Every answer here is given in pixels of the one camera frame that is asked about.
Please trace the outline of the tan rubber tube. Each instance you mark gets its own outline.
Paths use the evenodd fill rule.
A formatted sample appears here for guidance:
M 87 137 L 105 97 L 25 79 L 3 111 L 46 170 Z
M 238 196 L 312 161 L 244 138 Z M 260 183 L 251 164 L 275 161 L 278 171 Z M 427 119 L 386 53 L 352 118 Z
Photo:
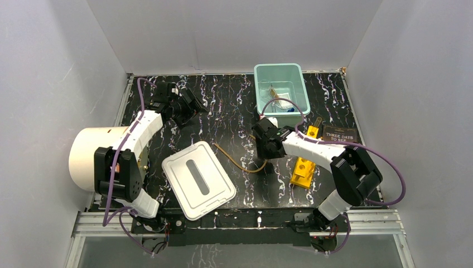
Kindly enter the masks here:
M 262 170 L 266 167 L 266 165 L 267 165 L 267 163 L 268 163 L 268 160 L 264 160 L 263 164 L 262 164 L 260 167 L 258 167 L 258 168 L 255 169 L 255 170 L 249 170 L 249 169 L 243 167 L 240 163 L 236 162 L 236 161 L 234 160 L 234 158 L 231 157 L 231 155 L 230 155 L 228 152 L 226 152 L 226 151 L 225 151 L 220 145 L 218 145 L 216 142 L 213 142 L 212 144 L 213 144 L 220 152 L 222 152 L 222 153 L 229 159 L 229 161 L 230 161 L 231 163 L 233 163 L 238 169 L 240 169 L 241 171 L 243 171 L 243 172 L 245 172 L 245 173 L 250 173 L 250 174 L 258 173 L 258 172 L 262 171 Z

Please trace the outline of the tan bottle brush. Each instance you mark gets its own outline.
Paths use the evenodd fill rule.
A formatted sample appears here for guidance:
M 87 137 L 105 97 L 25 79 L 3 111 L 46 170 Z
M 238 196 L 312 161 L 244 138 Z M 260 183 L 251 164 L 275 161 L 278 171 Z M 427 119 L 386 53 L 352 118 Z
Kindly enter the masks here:
M 280 101 L 279 101 L 279 95 L 277 94 L 273 84 L 271 84 L 269 86 L 269 92 L 268 93 L 269 93 L 269 96 L 270 96 L 271 100 L 273 101 L 272 106 L 277 106 L 277 107 L 280 108 L 281 105 L 280 105 Z

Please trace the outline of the clear glass test tube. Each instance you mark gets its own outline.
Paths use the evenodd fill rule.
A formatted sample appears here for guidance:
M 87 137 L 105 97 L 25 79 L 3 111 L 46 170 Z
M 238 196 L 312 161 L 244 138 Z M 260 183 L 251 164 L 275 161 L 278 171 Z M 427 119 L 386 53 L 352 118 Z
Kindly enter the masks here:
M 316 127 L 316 128 L 319 128 L 320 127 L 320 124 L 322 123 L 322 117 L 317 117 L 313 126 Z

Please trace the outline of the white bin lid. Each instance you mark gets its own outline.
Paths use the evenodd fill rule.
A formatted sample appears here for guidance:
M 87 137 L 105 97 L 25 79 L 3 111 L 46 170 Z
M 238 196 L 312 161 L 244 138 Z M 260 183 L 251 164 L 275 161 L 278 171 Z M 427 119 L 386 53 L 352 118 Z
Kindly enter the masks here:
M 202 218 L 236 196 L 235 185 L 205 141 L 165 158 L 162 168 L 190 221 Z

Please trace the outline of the small white packet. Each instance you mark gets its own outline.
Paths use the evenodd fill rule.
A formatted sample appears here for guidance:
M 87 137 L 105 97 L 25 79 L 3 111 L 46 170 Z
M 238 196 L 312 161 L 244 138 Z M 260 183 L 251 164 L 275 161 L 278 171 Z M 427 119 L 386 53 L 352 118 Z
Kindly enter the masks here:
M 276 98 L 276 106 L 286 110 L 293 108 L 289 95 L 278 96 Z

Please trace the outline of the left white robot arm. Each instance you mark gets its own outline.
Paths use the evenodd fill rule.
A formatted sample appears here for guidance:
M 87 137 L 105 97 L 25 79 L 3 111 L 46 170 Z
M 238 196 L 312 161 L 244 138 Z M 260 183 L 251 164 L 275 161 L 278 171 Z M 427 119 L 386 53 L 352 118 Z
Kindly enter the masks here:
M 160 204 L 143 189 L 143 178 L 138 158 L 152 137 L 168 121 L 184 128 L 197 114 L 205 112 L 202 101 L 189 89 L 175 83 L 137 80 L 141 110 L 136 118 L 107 147 L 98 147 L 93 155 L 93 190 L 106 197 L 108 213 L 113 200 L 124 205 L 134 215 L 145 218 L 152 232 L 166 227 L 166 216 L 159 211 Z

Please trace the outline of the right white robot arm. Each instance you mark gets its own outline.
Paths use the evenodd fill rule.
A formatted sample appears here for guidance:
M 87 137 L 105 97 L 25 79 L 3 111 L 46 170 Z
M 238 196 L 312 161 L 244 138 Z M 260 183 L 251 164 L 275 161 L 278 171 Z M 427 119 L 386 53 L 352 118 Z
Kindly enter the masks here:
M 331 173 L 335 190 L 313 212 L 315 226 L 321 231 L 329 231 L 339 215 L 364 204 L 383 180 L 368 152 L 359 145 L 326 145 L 292 127 L 278 128 L 268 118 L 258 121 L 252 131 L 259 158 L 297 156 Z

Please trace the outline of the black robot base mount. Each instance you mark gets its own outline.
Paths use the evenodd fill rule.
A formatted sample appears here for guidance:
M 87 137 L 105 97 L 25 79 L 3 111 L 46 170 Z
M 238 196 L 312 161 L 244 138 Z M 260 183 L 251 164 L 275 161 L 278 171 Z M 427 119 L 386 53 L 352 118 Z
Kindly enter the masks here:
M 182 210 L 167 208 L 156 220 L 134 218 L 132 233 L 145 238 L 168 234 L 170 246 L 203 244 L 294 246 L 334 248 L 339 235 L 347 231 L 342 216 L 323 223 L 313 215 L 313 208 L 217 209 L 200 219 L 187 219 Z

